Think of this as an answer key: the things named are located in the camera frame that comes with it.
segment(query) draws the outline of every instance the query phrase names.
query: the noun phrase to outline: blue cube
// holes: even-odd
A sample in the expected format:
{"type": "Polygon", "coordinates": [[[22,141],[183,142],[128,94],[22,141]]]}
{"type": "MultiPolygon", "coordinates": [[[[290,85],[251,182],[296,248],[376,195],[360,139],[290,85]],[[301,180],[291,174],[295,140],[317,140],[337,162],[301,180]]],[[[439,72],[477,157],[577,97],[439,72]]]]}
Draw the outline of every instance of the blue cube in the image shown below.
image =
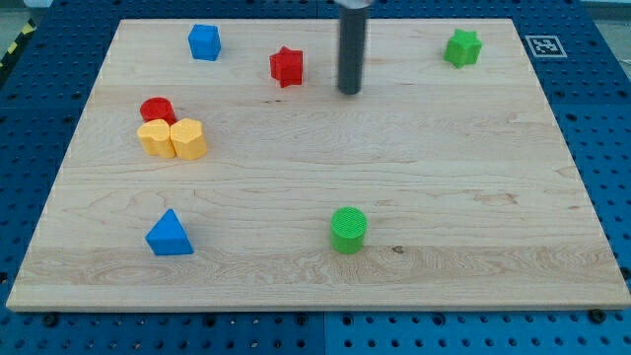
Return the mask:
{"type": "Polygon", "coordinates": [[[216,26],[195,25],[188,34],[188,45],[193,58],[215,61],[221,50],[219,30],[216,26]]]}
{"type": "Polygon", "coordinates": [[[145,238],[155,255],[183,255],[193,253],[186,232],[173,209],[169,209],[145,238]]]}

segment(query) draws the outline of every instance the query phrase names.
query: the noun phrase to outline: black metal rod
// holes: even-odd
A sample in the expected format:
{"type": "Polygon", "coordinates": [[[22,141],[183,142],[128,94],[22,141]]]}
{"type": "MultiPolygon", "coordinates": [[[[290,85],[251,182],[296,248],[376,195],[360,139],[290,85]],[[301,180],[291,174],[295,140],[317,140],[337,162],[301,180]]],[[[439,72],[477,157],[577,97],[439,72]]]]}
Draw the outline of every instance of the black metal rod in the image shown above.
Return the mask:
{"type": "Polygon", "coordinates": [[[339,50],[337,57],[337,87],[346,95],[362,89],[366,23],[370,7],[348,9],[339,7],[339,50]]]}

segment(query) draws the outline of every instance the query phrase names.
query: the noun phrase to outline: red star block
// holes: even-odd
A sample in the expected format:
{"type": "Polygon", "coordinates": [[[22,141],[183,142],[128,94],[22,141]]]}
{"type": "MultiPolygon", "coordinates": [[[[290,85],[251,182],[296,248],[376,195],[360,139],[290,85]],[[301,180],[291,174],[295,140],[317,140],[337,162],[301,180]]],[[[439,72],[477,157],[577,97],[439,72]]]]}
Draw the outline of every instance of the red star block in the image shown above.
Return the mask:
{"type": "Polygon", "coordinates": [[[303,84],[303,52],[280,48],[278,53],[269,56],[272,78],[280,81],[280,87],[303,84]]]}

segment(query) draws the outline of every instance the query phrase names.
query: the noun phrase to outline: red block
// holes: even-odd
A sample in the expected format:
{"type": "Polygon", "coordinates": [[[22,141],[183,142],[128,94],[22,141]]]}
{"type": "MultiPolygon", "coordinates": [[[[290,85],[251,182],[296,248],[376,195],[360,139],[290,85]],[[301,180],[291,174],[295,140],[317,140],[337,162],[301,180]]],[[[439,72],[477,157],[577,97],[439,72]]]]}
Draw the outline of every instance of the red block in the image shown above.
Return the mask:
{"type": "Polygon", "coordinates": [[[303,84],[303,52],[280,48],[278,53],[269,56],[272,78],[280,82],[280,87],[303,84]]]}
{"type": "Polygon", "coordinates": [[[174,108],[171,102],[165,98],[151,98],[140,106],[140,114],[145,122],[154,119],[163,119],[169,125],[177,122],[175,118],[174,108]]]}

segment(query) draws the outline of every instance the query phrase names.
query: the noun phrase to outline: yellow cube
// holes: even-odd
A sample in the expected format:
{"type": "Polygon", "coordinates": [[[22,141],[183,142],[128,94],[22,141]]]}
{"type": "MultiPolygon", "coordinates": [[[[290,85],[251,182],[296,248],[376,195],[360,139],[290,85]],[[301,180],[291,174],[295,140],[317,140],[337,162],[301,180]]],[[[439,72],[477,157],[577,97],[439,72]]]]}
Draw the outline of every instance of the yellow cube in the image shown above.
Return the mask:
{"type": "Polygon", "coordinates": [[[136,135],[138,135],[147,154],[159,155],[168,159],[175,156],[174,145],[171,141],[171,128],[165,120],[154,119],[145,122],[138,128],[136,135]]]}
{"type": "Polygon", "coordinates": [[[177,156],[182,159],[199,159],[208,150],[201,122],[196,119],[184,118],[172,125],[171,140],[177,156]]]}

